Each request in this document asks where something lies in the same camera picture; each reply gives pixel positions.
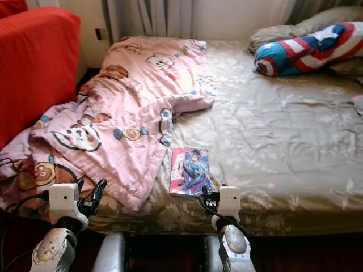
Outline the anime cover comic book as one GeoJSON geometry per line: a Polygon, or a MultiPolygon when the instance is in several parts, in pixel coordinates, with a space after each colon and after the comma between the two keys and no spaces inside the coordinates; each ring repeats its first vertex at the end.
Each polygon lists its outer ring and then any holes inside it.
{"type": "Polygon", "coordinates": [[[212,187],[208,152],[204,148],[172,151],[170,186],[172,196],[197,197],[212,187]]]}

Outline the silver robot left leg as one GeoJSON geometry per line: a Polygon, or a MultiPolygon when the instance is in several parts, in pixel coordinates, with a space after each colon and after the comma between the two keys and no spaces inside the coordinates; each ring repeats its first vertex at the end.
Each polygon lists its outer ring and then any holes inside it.
{"type": "Polygon", "coordinates": [[[125,232],[106,234],[91,272],[129,272],[125,257],[127,239],[125,232]]]}

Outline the silver robot leg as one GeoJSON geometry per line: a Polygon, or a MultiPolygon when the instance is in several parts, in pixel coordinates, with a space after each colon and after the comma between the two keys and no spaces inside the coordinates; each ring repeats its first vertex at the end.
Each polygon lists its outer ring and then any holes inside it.
{"type": "Polygon", "coordinates": [[[106,234],[91,272],[129,272],[125,257],[127,239],[125,232],[106,234]]]}
{"type": "Polygon", "coordinates": [[[218,236],[204,236],[197,250],[195,272],[223,272],[218,236]]]}

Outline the silver robot right leg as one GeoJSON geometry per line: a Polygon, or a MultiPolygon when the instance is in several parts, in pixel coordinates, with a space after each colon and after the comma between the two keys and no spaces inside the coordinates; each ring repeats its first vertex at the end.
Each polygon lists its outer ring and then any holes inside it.
{"type": "Polygon", "coordinates": [[[197,250],[195,272],[223,272],[218,236],[204,236],[197,250]]]}

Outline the beige floral bed sheet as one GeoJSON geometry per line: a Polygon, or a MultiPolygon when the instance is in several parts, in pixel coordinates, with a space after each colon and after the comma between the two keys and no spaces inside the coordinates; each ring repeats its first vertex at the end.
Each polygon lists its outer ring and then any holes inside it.
{"type": "Polygon", "coordinates": [[[215,186],[241,192],[256,236],[363,232],[363,117],[355,80],[256,73],[244,41],[207,43],[216,89],[207,110],[174,119],[173,148],[205,148],[215,186]]]}

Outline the pink cartoon print blanket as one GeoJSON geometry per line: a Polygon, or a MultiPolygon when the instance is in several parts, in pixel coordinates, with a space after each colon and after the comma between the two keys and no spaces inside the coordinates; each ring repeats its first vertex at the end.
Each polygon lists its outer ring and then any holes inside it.
{"type": "Polygon", "coordinates": [[[214,102],[206,41],[124,38],[75,101],[49,107],[1,150],[0,207],[53,184],[106,180],[104,192],[137,211],[153,191],[173,119],[214,102]]]}

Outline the large red covered cushion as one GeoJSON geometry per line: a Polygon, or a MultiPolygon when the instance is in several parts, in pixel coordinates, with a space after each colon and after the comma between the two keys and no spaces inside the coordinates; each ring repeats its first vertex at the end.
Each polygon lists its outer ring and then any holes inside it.
{"type": "Polygon", "coordinates": [[[0,0],[0,18],[28,11],[26,0],[0,0]]]}
{"type": "Polygon", "coordinates": [[[49,107],[74,101],[81,19],[38,7],[0,20],[0,148],[49,107]]]}

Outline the stars and stripes shield pillow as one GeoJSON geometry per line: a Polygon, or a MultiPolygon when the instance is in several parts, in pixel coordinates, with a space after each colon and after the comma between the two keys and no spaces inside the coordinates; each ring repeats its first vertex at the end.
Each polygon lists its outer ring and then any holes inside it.
{"type": "Polygon", "coordinates": [[[363,57],[363,22],[342,22],[309,35],[267,43],[256,50],[254,67],[265,76],[291,76],[352,57],[363,57]]]}

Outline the grey pleated curtain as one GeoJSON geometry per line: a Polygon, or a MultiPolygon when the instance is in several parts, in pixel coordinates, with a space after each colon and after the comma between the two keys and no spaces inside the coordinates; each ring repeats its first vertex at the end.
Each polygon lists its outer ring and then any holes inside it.
{"type": "Polygon", "coordinates": [[[363,6],[363,0],[293,0],[289,16],[284,22],[287,25],[295,25],[321,11],[356,6],[363,6]]]}
{"type": "Polygon", "coordinates": [[[127,36],[196,39],[196,0],[103,0],[112,41],[127,36]]]}

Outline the large beige pillow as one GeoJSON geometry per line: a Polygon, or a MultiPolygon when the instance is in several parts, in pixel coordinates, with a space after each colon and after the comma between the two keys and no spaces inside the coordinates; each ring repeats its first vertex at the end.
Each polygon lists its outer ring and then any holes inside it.
{"type": "Polygon", "coordinates": [[[363,7],[329,8],[297,25],[276,25],[258,29],[250,38],[247,52],[254,54],[265,44],[309,35],[342,22],[363,22],[363,7]]]}

